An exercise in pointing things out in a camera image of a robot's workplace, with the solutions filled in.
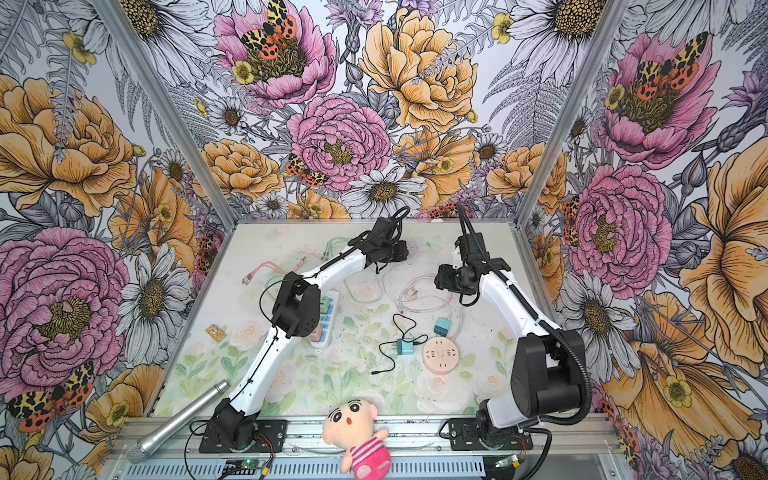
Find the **metal bar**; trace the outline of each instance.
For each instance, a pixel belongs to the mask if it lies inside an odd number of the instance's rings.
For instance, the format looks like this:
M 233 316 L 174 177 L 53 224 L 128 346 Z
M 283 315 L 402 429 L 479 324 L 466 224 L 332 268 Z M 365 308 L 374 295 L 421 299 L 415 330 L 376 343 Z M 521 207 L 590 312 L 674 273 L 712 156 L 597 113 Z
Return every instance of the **metal bar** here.
M 235 227 L 235 217 L 232 214 L 227 199 L 221 193 L 221 189 L 210 174 L 208 166 L 203 162 L 203 157 L 197 149 L 187 125 L 181 120 L 181 114 L 176 104 L 171 100 L 165 89 L 163 80 L 157 69 L 150 63 L 147 50 L 138 40 L 138 34 L 134 30 L 128 16 L 125 15 L 120 0 L 109 2 L 92 2 L 99 18 L 104 22 L 109 34 L 120 48 L 120 53 L 133 69 L 133 74 L 141 84 L 154 107 L 162 112 L 165 126 L 176 140 L 181 153 L 189 162 L 192 171 L 197 176 L 205 192 L 208 194 L 211 204 L 219 215 L 224 229 L 231 232 Z
M 165 379 L 167 378 L 167 376 L 170 375 L 171 372 L 174 371 L 174 369 L 170 367 L 176 365 L 176 359 L 178 358 L 179 353 L 181 353 L 181 347 L 184 346 L 184 342 L 187 341 L 187 337 L 189 336 L 189 333 L 192 330 L 192 324 L 194 323 L 194 320 L 197 319 L 197 313 L 200 311 L 200 308 L 202 307 L 203 302 L 205 301 L 206 296 L 208 295 L 208 290 L 210 290 L 210 285 L 214 282 L 216 273 L 219 271 L 219 265 L 221 265 L 222 259 L 224 258 L 224 254 L 227 252 L 227 248 L 229 248 L 230 246 L 230 241 L 232 240 L 232 237 L 234 237 L 234 232 L 229 232 L 224 237 L 224 242 L 222 242 L 221 244 L 221 248 L 219 249 L 219 253 L 216 255 L 214 264 L 210 266 L 210 271 L 208 272 L 208 276 L 205 279 L 203 288 L 201 288 L 200 291 L 197 292 L 197 297 L 195 298 L 194 305 L 192 306 L 190 313 L 187 316 L 187 321 L 181 327 L 181 331 L 179 332 L 179 336 L 178 336 L 179 340 L 176 341 L 176 346 L 174 348 L 174 351 L 171 352 L 170 355 L 168 356 L 168 361 L 165 364 L 166 368 L 163 369 L 163 373 L 160 377 L 160 381 L 157 382 L 157 385 L 154 387 L 154 391 L 152 392 L 152 396 L 150 397 L 150 402 L 144 408 L 144 412 L 142 413 L 142 415 L 149 416 L 149 414 L 152 412 L 152 409 L 154 408 L 154 404 L 157 401 L 157 399 L 160 398 L 160 392 L 165 386 Z
M 568 90 L 568 96 L 565 98 L 565 103 L 563 103 L 560 109 L 558 119 L 554 122 L 552 132 L 549 134 L 549 139 L 547 139 L 545 144 L 541 162 L 539 162 L 531 178 L 531 184 L 525 192 L 522 204 L 515 216 L 515 224 L 519 227 L 524 225 L 528 217 L 531 216 L 533 207 L 544 190 L 547 177 L 558 160 L 558 154 L 565 141 L 565 136 L 576 120 L 579 105 L 584 100 L 584 97 L 587 96 L 589 89 L 593 87 L 594 73 L 598 71 L 603 58 L 610 51 L 611 42 L 617 34 L 629 4 L 630 0 L 610 0 L 603 9 L 600 22 L 590 40 L 587 56 L 578 71 L 574 73 L 574 80 L 571 83 L 571 88 Z

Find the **pink striped shirt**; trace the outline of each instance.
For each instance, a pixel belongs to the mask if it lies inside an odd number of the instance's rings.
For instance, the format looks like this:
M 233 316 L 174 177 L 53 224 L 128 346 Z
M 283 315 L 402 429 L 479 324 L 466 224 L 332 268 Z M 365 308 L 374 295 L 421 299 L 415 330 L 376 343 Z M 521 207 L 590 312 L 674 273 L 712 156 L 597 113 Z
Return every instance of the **pink striped shirt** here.
M 383 449 L 384 442 L 379 440 L 378 437 L 372 437 L 368 442 L 363 443 L 361 446 L 352 447 L 349 453 L 352 454 L 352 467 L 356 467 L 364 459 L 371 456 L 376 450 Z

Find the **plush toy face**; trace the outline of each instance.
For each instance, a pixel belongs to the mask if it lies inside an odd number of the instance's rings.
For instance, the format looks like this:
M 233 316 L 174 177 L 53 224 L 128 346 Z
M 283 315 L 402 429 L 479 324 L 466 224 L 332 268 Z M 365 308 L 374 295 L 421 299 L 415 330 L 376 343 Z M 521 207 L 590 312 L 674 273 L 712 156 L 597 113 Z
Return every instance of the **plush toy face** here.
M 323 441 L 345 450 L 361 445 L 373 436 L 376 406 L 366 400 L 349 400 L 333 410 L 323 424 Z

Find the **white power strip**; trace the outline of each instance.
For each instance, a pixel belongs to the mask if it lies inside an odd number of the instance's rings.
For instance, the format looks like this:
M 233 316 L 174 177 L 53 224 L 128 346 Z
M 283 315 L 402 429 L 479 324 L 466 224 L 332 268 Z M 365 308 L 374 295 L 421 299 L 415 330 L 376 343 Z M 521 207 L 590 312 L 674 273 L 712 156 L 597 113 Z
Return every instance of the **white power strip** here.
M 328 311 L 323 313 L 322 302 L 329 301 Z M 310 334 L 310 343 L 317 350 L 325 349 L 331 341 L 331 328 L 339 310 L 339 292 L 330 290 L 321 300 L 320 322 L 314 332 Z

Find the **pink round socket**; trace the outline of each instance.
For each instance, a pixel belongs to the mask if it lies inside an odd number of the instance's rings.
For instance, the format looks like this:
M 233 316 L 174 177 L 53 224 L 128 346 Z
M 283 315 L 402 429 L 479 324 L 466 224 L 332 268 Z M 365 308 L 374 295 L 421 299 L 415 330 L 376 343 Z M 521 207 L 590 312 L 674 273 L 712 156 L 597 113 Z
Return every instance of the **pink round socket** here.
M 424 344 L 424 365 L 435 375 L 450 373 L 458 365 L 458 348 L 444 336 L 431 338 Z

